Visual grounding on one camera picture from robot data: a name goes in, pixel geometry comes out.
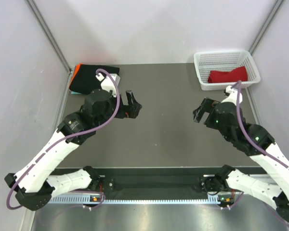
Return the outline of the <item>red t shirt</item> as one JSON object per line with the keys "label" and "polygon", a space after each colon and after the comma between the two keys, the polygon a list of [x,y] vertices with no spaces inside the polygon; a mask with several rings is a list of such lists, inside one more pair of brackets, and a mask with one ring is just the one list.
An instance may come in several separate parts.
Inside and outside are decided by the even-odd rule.
{"label": "red t shirt", "polygon": [[228,83],[248,81],[248,73],[244,66],[238,67],[230,72],[211,71],[208,77],[208,83]]}

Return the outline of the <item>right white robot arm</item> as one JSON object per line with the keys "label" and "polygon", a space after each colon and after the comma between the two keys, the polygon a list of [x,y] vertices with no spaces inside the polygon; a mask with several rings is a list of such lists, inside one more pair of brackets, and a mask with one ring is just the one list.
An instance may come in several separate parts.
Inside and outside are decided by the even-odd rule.
{"label": "right white robot arm", "polygon": [[245,121],[240,103],[241,100],[231,96],[222,102],[205,98],[193,111],[193,119],[198,123],[208,113],[205,126],[219,131],[227,142],[261,166],[275,183],[265,183],[227,165],[209,181],[219,191],[234,189],[257,198],[289,223],[289,160],[265,128]]}

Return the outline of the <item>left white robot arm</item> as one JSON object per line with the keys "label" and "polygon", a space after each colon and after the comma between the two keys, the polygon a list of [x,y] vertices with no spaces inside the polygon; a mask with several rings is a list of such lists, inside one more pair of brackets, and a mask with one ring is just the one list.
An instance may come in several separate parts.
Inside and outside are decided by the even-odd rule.
{"label": "left white robot arm", "polygon": [[29,164],[17,173],[7,174],[4,180],[15,192],[20,207],[36,211],[64,193],[101,188],[100,176],[91,166],[63,175],[53,175],[53,172],[70,153],[111,119],[135,119],[138,116],[142,105],[136,101],[132,91],[127,91],[126,96],[128,103],[124,105],[112,91],[93,90],[84,98],[79,110],[63,119]]}

